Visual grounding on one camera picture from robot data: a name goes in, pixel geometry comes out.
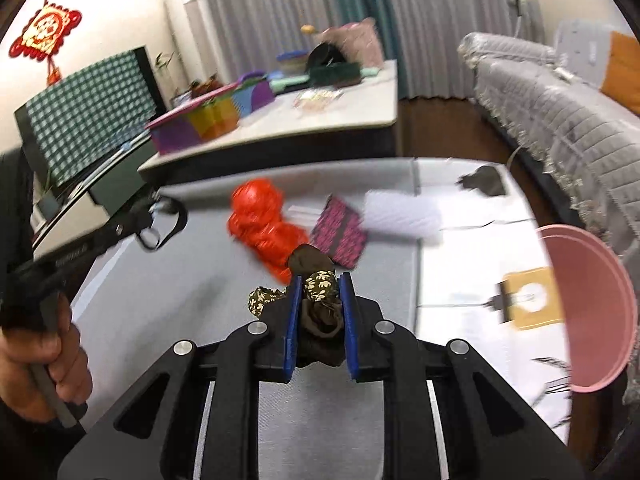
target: wooden floor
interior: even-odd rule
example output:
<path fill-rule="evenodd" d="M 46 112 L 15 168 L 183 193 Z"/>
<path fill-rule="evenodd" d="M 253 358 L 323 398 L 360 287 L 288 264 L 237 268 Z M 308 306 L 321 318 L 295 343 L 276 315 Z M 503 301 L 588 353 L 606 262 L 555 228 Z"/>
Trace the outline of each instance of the wooden floor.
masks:
<path fill-rule="evenodd" d="M 405 156 L 453 156 L 506 164 L 511 155 L 511 149 L 468 101 L 403 100 L 398 112 Z M 529 200 L 538 224 L 554 223 L 553 209 L 517 158 L 511 174 Z M 596 465 L 599 409 L 598 394 L 574 394 L 569 448 L 589 469 Z"/>

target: checkered cloth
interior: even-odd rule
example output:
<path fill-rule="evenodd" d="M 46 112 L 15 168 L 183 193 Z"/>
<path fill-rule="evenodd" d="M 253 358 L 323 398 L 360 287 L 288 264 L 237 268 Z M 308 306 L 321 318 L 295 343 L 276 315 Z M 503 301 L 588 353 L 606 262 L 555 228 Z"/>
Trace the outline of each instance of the checkered cloth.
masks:
<path fill-rule="evenodd" d="M 156 113 L 133 51 L 65 77 L 26 106 L 57 186 L 142 133 Z"/>

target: white standing air conditioner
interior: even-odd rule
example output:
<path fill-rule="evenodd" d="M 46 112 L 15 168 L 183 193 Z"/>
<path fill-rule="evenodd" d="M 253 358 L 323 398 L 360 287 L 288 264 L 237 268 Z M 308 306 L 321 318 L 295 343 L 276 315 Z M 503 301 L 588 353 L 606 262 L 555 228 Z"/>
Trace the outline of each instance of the white standing air conditioner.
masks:
<path fill-rule="evenodd" d="M 230 82 L 230 72 L 222 58 L 222 49 L 207 0 L 164 0 L 175 43 L 190 82 L 205 82 L 218 74 L 221 82 Z"/>

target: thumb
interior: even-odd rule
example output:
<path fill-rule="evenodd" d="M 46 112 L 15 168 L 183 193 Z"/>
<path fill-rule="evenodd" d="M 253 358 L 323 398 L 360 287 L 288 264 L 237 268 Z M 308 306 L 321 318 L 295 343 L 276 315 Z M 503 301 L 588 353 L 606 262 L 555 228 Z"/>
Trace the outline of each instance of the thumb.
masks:
<path fill-rule="evenodd" d="M 31 330 L 0 330 L 0 352 L 12 362 L 20 364 L 54 361 L 62 350 L 57 333 L 39 333 Z"/>

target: pink lid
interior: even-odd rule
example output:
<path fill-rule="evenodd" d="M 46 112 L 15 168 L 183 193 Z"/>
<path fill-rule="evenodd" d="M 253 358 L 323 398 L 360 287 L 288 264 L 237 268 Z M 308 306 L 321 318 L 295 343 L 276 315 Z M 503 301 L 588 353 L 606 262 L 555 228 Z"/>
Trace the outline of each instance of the pink lid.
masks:
<path fill-rule="evenodd" d="M 569 339 L 572 390 L 594 392 L 625 368 L 638 306 L 617 256 L 594 235 L 568 225 L 538 230 L 554 268 Z"/>
<path fill-rule="evenodd" d="M 147 124 L 146 127 L 149 128 L 149 129 L 157 128 L 158 126 L 161 126 L 162 124 L 165 124 L 168 121 L 171 121 L 172 119 L 175 119 L 176 117 L 181 116 L 182 114 L 185 114 L 185 113 L 191 112 L 192 110 L 195 110 L 201 104 L 205 103 L 206 101 L 208 101 L 210 99 L 213 99 L 214 97 L 219 97 L 222 94 L 225 94 L 227 92 L 231 92 L 237 86 L 238 86 L 238 83 L 231 83 L 229 85 L 223 86 L 222 88 L 218 88 L 217 90 L 214 90 L 213 92 L 209 92 L 207 94 L 201 95 L 200 97 L 196 97 L 195 99 L 192 99 L 191 101 L 187 101 L 185 103 L 182 103 L 180 106 L 175 107 L 173 110 L 165 113 L 164 115 L 161 115 L 157 119 L 154 119 L 149 124 Z"/>

